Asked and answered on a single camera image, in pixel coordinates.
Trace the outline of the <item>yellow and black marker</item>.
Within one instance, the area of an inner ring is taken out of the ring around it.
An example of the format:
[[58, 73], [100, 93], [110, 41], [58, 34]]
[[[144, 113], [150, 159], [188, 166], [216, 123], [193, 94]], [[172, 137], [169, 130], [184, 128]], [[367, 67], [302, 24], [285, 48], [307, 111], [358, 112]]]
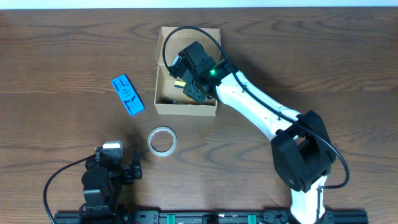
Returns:
[[183, 81], [175, 80], [174, 87], [176, 88], [185, 88], [186, 83]]

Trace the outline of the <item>black and white marker pen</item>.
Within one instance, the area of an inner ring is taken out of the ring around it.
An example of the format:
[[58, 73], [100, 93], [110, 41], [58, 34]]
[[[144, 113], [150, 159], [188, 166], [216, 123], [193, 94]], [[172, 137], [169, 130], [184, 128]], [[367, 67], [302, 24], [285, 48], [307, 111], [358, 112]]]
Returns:
[[171, 99], [171, 98], [168, 98], [168, 97], [163, 97], [163, 102], [165, 104], [172, 104], [172, 105], [177, 105], [178, 104], [178, 101], [176, 101], [174, 99]]

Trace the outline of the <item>blue plastic tape dispenser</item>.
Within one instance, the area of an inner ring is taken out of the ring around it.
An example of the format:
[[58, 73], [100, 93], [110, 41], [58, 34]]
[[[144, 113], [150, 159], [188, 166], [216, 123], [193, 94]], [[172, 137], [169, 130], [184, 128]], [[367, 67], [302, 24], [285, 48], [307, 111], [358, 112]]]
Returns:
[[130, 116], [134, 116], [145, 109], [141, 97], [125, 73], [114, 78], [111, 84]]

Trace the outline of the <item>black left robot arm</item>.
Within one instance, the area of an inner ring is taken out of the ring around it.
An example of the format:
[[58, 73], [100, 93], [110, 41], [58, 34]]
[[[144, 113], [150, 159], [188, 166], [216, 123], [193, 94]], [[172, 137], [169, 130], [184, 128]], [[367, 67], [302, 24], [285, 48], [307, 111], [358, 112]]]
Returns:
[[98, 147], [85, 162], [81, 181], [86, 212], [78, 212], [79, 223], [134, 223], [132, 213], [119, 198], [125, 185], [142, 178], [142, 167], [137, 152], [126, 166], [121, 153], [120, 149]]

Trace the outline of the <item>open cardboard box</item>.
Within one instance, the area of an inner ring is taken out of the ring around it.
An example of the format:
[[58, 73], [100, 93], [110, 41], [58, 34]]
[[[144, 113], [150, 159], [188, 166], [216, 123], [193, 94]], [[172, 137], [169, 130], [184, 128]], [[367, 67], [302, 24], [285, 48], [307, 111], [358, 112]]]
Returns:
[[[206, 99], [203, 103], [187, 100], [184, 97], [183, 89], [174, 87], [176, 79], [169, 75], [164, 63], [170, 65], [181, 50], [195, 41], [199, 42], [206, 53], [213, 57], [216, 62], [220, 61], [220, 50], [209, 37], [196, 30], [179, 30], [168, 39], [167, 37], [173, 30], [175, 30], [175, 27], [162, 26], [158, 36], [155, 51], [157, 79], [154, 106], [158, 114], [214, 117], [216, 116], [218, 102], [215, 99]], [[165, 104], [163, 97], [174, 99], [178, 101], [178, 104]]]

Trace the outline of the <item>large clear tape roll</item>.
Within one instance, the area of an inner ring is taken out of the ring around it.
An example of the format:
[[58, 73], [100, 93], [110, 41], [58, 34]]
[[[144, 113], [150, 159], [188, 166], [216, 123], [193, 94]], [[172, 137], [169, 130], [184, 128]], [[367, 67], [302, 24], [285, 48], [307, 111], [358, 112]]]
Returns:
[[178, 139], [175, 131], [170, 127], [159, 126], [153, 129], [147, 138], [147, 145], [151, 153], [157, 157], [167, 157], [177, 148]]

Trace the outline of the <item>black mounting rail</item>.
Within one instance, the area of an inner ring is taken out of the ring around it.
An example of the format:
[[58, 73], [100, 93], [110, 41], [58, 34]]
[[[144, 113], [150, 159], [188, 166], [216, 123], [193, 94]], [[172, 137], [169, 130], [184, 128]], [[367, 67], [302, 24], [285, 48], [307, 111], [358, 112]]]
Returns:
[[87, 213], [57, 213], [56, 223], [132, 223], [132, 224], [289, 224], [298, 221], [286, 210], [263, 212], [157, 212], [136, 211], [124, 218], [90, 218]]

